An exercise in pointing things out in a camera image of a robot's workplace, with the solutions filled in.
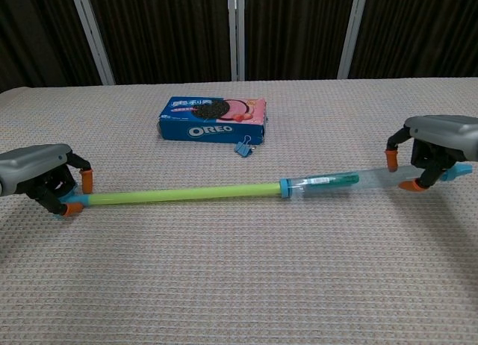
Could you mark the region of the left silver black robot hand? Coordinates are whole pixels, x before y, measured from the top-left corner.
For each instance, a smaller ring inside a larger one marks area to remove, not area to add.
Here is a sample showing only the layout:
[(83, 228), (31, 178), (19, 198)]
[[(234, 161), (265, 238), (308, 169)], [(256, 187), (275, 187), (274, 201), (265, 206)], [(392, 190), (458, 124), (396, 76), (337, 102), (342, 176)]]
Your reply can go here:
[(25, 194), (48, 212), (68, 217), (89, 205), (90, 162), (65, 143), (40, 144), (1, 154), (1, 196)]

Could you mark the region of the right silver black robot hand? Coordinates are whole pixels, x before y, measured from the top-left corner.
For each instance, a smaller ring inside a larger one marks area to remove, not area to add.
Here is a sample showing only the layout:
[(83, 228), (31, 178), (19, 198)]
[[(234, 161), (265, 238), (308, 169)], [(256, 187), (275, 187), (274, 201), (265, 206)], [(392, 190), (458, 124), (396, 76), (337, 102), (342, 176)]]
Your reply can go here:
[(452, 181), (462, 174), (457, 163), (477, 161), (477, 118), (463, 115), (425, 115), (406, 119), (388, 138), (385, 155), (388, 171), (398, 170), (398, 146), (412, 139), (410, 164), (422, 169), (417, 178), (399, 183), (411, 192), (428, 190), (437, 181)]

